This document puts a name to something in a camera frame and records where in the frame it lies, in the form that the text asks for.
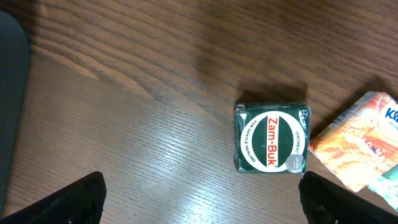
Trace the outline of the teal white packet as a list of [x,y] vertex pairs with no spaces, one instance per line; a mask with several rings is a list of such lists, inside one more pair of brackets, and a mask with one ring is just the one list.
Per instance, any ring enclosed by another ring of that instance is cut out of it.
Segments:
[[368,188],[380,195],[395,211],[397,211],[397,165],[371,182]]

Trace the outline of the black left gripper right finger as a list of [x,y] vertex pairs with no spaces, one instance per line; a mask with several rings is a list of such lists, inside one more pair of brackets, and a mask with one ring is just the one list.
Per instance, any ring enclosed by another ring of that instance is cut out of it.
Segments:
[[298,185],[309,223],[397,224],[397,216],[308,171]]

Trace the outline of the orange snack packet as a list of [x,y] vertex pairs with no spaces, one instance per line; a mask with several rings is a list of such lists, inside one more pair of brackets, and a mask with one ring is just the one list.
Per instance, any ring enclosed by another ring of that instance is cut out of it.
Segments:
[[397,165],[397,102],[369,91],[313,137],[310,151],[358,192]]

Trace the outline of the dark grey plastic basket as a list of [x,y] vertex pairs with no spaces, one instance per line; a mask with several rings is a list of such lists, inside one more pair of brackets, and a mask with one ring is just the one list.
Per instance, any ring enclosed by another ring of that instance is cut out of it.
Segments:
[[30,45],[21,25],[1,11],[1,210],[4,209],[29,74]]

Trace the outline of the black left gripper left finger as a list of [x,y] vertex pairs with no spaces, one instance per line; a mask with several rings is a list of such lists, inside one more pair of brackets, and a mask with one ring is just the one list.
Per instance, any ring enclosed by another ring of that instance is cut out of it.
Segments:
[[2,218],[1,224],[99,224],[105,198],[104,176],[95,171]]

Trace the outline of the black round-logo packet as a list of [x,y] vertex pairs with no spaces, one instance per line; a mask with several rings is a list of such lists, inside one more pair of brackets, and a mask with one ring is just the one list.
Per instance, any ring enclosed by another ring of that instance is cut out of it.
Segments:
[[303,174],[311,107],[302,102],[237,103],[234,163],[239,173]]

